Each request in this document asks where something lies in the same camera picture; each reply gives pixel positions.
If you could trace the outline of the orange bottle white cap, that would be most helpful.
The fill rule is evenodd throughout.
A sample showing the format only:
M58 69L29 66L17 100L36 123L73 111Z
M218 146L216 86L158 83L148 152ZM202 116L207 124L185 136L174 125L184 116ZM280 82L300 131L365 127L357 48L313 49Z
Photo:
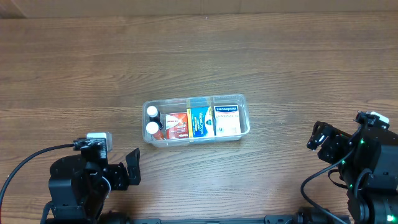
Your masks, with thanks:
M151 121L147 123L146 131L156 140L165 140L165 137L156 122Z

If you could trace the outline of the black bottle white cap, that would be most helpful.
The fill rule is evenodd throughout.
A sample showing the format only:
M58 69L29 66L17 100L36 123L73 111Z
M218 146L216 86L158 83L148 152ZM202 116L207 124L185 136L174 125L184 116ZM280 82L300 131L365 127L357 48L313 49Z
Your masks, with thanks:
M149 106L146 110L150 123L156 123L160 130L163 129L163 124L160 119L160 111L155 106Z

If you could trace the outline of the red small box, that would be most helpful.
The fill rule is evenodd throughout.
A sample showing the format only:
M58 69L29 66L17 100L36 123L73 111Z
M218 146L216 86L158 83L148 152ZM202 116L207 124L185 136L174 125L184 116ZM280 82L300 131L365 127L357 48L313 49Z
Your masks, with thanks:
M165 116L167 139L188 138L188 117L186 113L170 113Z

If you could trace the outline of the blue yellow box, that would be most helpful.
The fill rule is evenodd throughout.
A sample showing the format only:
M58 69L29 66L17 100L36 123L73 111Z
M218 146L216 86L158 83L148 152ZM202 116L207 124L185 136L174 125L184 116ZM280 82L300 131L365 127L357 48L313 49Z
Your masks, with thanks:
M210 106L188 108L189 138L212 138L215 136L213 127L213 110Z

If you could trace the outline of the white plaster box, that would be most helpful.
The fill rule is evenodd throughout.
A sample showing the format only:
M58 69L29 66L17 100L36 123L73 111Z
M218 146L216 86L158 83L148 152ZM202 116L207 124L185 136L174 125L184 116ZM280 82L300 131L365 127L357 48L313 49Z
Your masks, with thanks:
M215 106L215 131L217 136L241 134L238 105Z

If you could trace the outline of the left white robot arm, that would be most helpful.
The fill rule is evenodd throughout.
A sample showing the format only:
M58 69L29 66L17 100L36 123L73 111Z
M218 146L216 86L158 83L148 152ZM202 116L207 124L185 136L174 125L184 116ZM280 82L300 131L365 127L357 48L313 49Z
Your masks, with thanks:
M50 167L49 190L52 200L43 210L41 223L131 223L124 213L103 213L112 191L139 185L140 150L126 156L127 165L109 164L107 155L88 149L63 157Z

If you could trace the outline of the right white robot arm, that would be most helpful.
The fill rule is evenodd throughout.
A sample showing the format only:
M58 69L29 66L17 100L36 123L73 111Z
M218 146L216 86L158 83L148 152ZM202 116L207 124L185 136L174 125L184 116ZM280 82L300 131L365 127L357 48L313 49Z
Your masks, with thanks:
M356 223L397 223L397 134L387 125L348 134L317 121L307 147L337 169Z

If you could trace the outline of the clear plastic container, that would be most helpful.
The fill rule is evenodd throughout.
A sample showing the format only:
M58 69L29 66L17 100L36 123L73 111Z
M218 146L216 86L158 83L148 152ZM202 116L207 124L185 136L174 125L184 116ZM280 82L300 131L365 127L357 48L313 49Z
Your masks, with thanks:
M142 128L144 141L155 147L237 141L251 129L241 94L147 101Z

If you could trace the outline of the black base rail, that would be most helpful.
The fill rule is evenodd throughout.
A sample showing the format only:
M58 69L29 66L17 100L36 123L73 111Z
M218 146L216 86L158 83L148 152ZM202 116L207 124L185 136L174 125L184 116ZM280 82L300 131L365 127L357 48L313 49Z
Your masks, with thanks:
M159 218L133 219L125 213L103 213L100 224L333 224L340 223L313 207L299 208L292 215L266 215L262 218L210 218L161 220Z

